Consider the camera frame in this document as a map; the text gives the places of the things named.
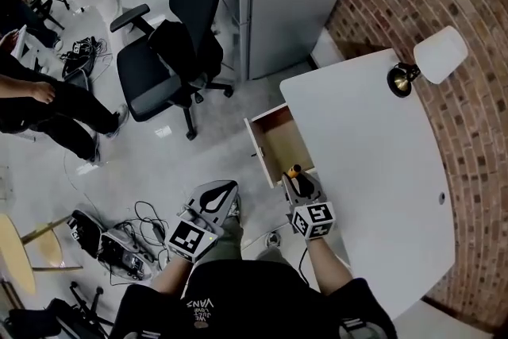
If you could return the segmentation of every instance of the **white floor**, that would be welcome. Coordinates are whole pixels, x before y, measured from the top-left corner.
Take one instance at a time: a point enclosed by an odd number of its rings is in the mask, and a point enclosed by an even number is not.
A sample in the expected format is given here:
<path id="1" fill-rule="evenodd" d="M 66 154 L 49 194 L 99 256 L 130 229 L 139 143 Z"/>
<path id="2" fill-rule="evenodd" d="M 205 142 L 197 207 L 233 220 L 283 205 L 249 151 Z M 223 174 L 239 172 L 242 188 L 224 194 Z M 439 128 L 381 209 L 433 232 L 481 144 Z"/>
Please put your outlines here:
<path id="1" fill-rule="evenodd" d="M 168 0 L 123 2 L 127 7 L 148 3 L 151 13 L 147 20 L 175 20 Z M 62 33 L 64 51 L 84 37 L 107 38 L 102 20 L 93 8 L 72 14 L 56 5 L 54 16 L 66 27 Z M 94 82 L 94 93 L 106 107 L 114 110 L 124 102 L 124 97 L 114 61 L 105 70 L 106 62 L 98 62 L 92 75 L 92 78 L 100 75 Z M 136 200 L 151 202 L 159 216 L 169 218 L 197 185 L 216 179 L 234 179 L 240 185 L 243 204 L 244 258 L 253 258 L 264 246 L 263 235 L 287 223 L 288 207 L 282 190 L 270 189 L 258 158 L 252 156 L 254 148 L 243 119 L 283 103 L 280 81 L 308 69 L 302 64 L 269 78 L 242 83 L 236 86 L 230 99 L 218 91 L 202 92 L 204 103 L 192 107 L 198 130 L 192 142 L 185 137 L 187 127 L 181 109 L 171 108 L 146 123 L 131 119 L 116 140 L 101 140 L 102 158 L 107 162 L 101 168 L 84 165 L 48 138 L 30 143 L 20 137 L 0 135 L 0 165 L 10 166 L 13 188 L 13 198 L 2 211 L 10 214 L 21 235 L 34 229 L 37 223 L 66 216 L 78 205 L 106 226 L 132 218 Z M 221 75 L 234 78 L 225 68 Z M 56 234 L 63 247 L 65 265 L 80 264 L 84 269 L 72 273 L 38 273 L 37 295 L 27 295 L 17 287 L 25 306 L 41 308 L 55 297 L 74 303 L 68 286 L 75 280 L 88 299 L 93 297 L 98 285 L 102 286 L 105 294 L 99 310 L 105 318 L 114 318 L 126 286 L 110 286 L 109 273 L 78 248 L 66 225 L 57 228 Z M 298 266 L 305 247 L 302 238 L 293 235 L 288 225 L 281 229 L 281 234 L 283 253 Z M 44 266 L 34 244 L 28 245 L 27 250 L 34 266 Z M 308 258 L 303 270 L 315 286 Z M 114 283 L 121 282 L 114 277 Z"/>

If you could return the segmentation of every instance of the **desk drawer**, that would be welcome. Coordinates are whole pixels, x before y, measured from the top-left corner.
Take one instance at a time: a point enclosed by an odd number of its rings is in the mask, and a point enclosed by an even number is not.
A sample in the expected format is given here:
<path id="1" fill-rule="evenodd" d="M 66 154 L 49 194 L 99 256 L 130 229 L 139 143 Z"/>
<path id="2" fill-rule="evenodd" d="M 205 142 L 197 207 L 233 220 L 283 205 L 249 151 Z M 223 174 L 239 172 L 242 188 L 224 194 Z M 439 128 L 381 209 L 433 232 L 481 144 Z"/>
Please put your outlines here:
<path id="1" fill-rule="evenodd" d="M 286 103 L 252 120 L 244 120 L 271 188 L 295 164 L 300 164 L 305 171 L 314 168 Z"/>

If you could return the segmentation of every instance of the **black pants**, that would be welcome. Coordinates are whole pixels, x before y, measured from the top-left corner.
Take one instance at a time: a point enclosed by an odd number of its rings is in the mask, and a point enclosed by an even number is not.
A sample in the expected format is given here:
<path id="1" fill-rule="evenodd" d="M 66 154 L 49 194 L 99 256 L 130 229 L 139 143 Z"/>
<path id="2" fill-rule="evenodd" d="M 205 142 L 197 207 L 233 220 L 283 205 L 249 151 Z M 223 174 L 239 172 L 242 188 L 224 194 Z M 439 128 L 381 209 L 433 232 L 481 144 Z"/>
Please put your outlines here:
<path id="1" fill-rule="evenodd" d="M 44 22 L 21 0 L 9 2 L 6 15 L 0 21 L 2 35 L 26 25 L 28 33 L 37 38 L 46 48 L 53 48 L 58 34 L 48 29 Z"/>
<path id="2" fill-rule="evenodd" d="M 88 160 L 95 154 L 95 145 L 90 134 L 75 120 L 98 133 L 106 134 L 117 129 L 118 116 L 109 112 L 92 93 L 83 88 L 58 81 L 52 82 L 52 85 L 56 89 L 54 101 L 48 105 L 34 101 L 37 104 L 37 119 L 29 128 L 46 133 L 79 158 Z"/>

